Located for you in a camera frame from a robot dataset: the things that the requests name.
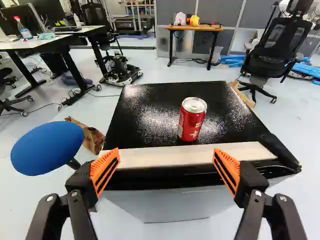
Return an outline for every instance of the office cubicle wall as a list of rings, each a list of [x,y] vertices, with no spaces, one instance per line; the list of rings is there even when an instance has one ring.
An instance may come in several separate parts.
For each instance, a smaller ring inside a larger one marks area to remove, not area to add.
[[[263,30],[272,13],[275,0],[156,0],[156,47],[159,57],[169,56],[169,31],[165,26],[174,21],[178,12],[197,15],[201,23],[221,23],[225,31],[218,34],[217,46],[222,53],[244,54],[244,42],[252,39],[257,30]],[[176,32],[173,50],[178,58],[206,58],[213,34],[210,32]],[[320,45],[320,33],[311,31],[299,49],[310,56]]]

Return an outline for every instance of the soda can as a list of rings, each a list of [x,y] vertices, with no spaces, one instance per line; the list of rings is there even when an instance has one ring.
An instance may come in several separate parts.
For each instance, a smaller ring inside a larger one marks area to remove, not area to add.
[[[207,103],[198,97],[187,97],[180,106],[178,136],[186,142],[197,140],[204,122]]]

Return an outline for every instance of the stool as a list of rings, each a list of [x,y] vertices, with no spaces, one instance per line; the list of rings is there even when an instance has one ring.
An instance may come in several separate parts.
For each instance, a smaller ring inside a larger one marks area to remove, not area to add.
[[[13,167],[27,176],[46,174],[68,165],[78,170],[74,159],[84,140],[80,126],[68,121],[49,122],[23,135],[11,150]]]

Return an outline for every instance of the spray bottle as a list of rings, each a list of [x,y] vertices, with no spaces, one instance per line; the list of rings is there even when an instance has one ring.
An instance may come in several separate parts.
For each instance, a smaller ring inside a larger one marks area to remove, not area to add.
[[[18,29],[19,29],[19,32],[21,33],[21,36],[24,40],[30,40],[30,39],[33,39],[34,36],[32,36],[30,30],[28,28],[26,28],[25,26],[23,26],[23,24],[21,23],[20,21],[20,17],[18,16],[14,16],[13,17],[16,22],[17,22],[17,26],[18,26]]]

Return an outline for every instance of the can lid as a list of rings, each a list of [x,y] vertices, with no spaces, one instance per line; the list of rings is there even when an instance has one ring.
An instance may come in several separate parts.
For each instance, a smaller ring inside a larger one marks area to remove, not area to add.
[[[182,102],[183,108],[192,114],[200,114],[207,111],[207,103],[198,97],[187,97]]]

